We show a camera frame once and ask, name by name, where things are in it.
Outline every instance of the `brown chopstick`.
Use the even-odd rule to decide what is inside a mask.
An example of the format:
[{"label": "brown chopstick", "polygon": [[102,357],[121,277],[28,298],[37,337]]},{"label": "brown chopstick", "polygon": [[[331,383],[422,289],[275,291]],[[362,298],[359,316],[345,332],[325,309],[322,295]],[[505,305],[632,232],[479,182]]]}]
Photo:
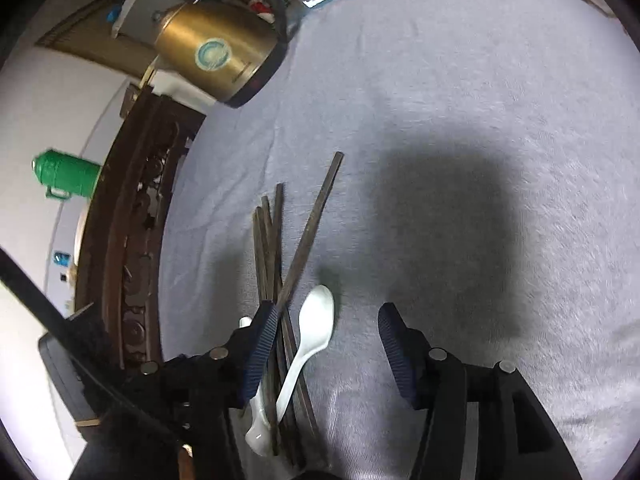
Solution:
[{"label": "brown chopstick", "polygon": [[[280,202],[282,202],[282,184],[280,186]],[[278,192],[276,191],[276,203],[278,202]],[[280,280],[280,269],[277,268],[276,263],[280,259],[280,246],[278,241],[282,235],[282,204],[280,204],[280,214],[277,215],[276,222],[271,222],[271,215],[269,214],[269,199],[266,196],[262,197],[262,210],[265,212],[264,222],[267,225],[268,238],[271,244],[270,258],[272,261],[273,277],[274,277],[274,298],[278,297],[278,293],[282,286]],[[278,324],[278,331],[276,332],[275,350],[272,355],[276,357],[276,363],[278,366],[278,378],[279,381],[274,384],[275,397],[277,398],[284,384],[284,379],[289,371],[289,365],[287,363],[287,355],[285,351],[285,344],[282,338],[282,320]],[[282,450],[286,455],[289,463],[298,471],[302,471],[306,467],[305,451],[302,446],[302,440],[300,438],[300,429],[298,422],[296,421],[296,414],[293,410],[293,406],[288,406],[287,411],[282,417],[282,421],[278,425],[280,430],[280,437],[282,441]]]},{"label": "brown chopstick", "polygon": [[[259,206],[254,211],[254,259],[255,259],[255,275],[258,282],[258,298],[260,301],[272,300],[273,289],[267,289],[267,261],[269,259],[269,251],[266,245],[266,229],[264,225],[264,211]],[[275,362],[275,356],[269,354],[267,361],[267,370],[263,378],[265,387],[262,389],[264,395],[264,407],[267,421],[271,428],[271,443],[273,446],[273,454],[278,454],[278,425],[276,414],[276,396],[274,394],[274,386],[280,384],[278,374],[278,365]]]},{"label": "brown chopstick", "polygon": [[[284,206],[284,185],[278,184],[275,190],[275,204],[273,206],[273,230],[276,239],[276,253],[275,253],[275,265],[274,265],[274,281],[276,289],[282,287],[282,210]],[[291,323],[291,317],[289,315],[289,309],[285,308],[282,311],[282,318],[278,332],[282,336],[282,349],[284,350],[287,359],[287,370],[293,357],[298,351],[296,344],[296,336],[293,332],[293,325]],[[282,372],[280,373],[281,380],[284,380]],[[313,406],[311,405],[311,399],[309,397],[309,391],[306,388],[306,381],[304,374],[300,374],[298,382],[296,383],[296,394],[300,398],[300,403],[304,410],[304,415],[308,421],[309,433],[311,438],[315,441],[315,448],[318,450],[323,463],[327,463],[326,446],[320,431],[318,429],[318,422],[316,421],[316,414],[314,413]],[[291,403],[287,408],[287,413],[291,410],[293,404]]]},{"label": "brown chopstick", "polygon": [[276,240],[275,232],[273,231],[273,225],[271,223],[271,213],[269,208],[269,198],[264,195],[261,199],[262,202],[262,219],[264,220],[264,237],[262,239],[262,246],[264,247],[265,254],[265,268],[267,271],[266,287],[269,297],[268,300],[275,301],[276,291],[273,288],[274,268],[276,261]]},{"label": "brown chopstick", "polygon": [[326,200],[329,198],[329,193],[334,185],[335,175],[338,173],[338,168],[340,168],[340,163],[343,158],[343,152],[335,152],[334,160],[332,160],[331,165],[329,166],[329,170],[324,178],[320,192],[316,197],[316,202],[314,203],[313,209],[306,221],[305,230],[302,231],[302,236],[300,237],[296,252],[293,255],[293,260],[291,261],[289,270],[287,271],[287,277],[284,279],[282,290],[278,295],[276,309],[280,312],[282,312],[289,303],[289,299],[300,280],[300,276],[302,276],[302,272],[305,270],[306,261],[309,258],[311,247],[314,244],[316,232],[318,232],[318,224],[320,223],[320,217],[322,216],[324,205],[326,204]]}]

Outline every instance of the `white ceramic spoon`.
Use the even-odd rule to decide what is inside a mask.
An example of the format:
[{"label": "white ceramic spoon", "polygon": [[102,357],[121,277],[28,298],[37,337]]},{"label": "white ceramic spoon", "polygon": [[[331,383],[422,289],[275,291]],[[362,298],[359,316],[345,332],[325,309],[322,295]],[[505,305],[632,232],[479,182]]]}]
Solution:
[{"label": "white ceramic spoon", "polygon": [[[311,356],[327,347],[334,332],[334,297],[328,288],[324,285],[318,285],[308,294],[300,309],[298,322],[300,324],[300,347],[291,362],[276,402],[278,422],[282,420],[289,405],[302,367]],[[255,397],[249,401],[254,420],[251,428],[246,432],[244,440],[256,454],[269,456],[272,449],[271,433],[269,423],[266,420],[260,386]]]},{"label": "white ceramic spoon", "polygon": [[309,293],[300,309],[298,323],[300,346],[276,401],[278,422],[287,410],[302,367],[309,358],[327,347],[334,332],[334,297],[328,288],[318,285]]}]

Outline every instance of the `kettle logo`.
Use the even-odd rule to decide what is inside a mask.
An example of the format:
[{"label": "kettle logo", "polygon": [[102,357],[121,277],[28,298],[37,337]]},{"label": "kettle logo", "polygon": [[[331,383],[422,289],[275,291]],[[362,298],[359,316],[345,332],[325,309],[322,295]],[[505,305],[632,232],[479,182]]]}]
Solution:
[{"label": "kettle logo", "polygon": [[195,59],[198,68],[213,72],[231,59],[231,47],[222,38],[209,38],[198,47]]}]

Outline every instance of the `gold electric kettle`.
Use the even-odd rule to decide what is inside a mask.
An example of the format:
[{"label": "gold electric kettle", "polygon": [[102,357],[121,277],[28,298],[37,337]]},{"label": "gold electric kettle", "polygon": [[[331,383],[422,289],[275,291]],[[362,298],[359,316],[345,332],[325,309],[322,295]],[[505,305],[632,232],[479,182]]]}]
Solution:
[{"label": "gold electric kettle", "polygon": [[238,108],[267,83],[287,52],[284,5],[276,7],[273,27],[241,7],[184,4],[160,21],[156,50],[192,84]]}]

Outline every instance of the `gray tablecloth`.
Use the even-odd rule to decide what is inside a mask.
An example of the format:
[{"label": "gray tablecloth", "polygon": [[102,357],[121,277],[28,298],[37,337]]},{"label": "gray tablecloth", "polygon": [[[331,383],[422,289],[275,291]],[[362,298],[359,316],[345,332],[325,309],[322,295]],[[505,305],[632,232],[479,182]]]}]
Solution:
[{"label": "gray tablecloth", "polygon": [[[337,301],[305,376],[332,471],[405,478],[423,416],[376,327],[464,362],[513,360],[587,480],[640,437],[640,55],[580,0],[336,0],[268,85],[213,108],[177,181],[161,258],[165,357],[225,342],[257,305],[251,212],[286,183],[290,262],[346,154],[291,305]],[[240,440],[249,476],[276,470]]]}]

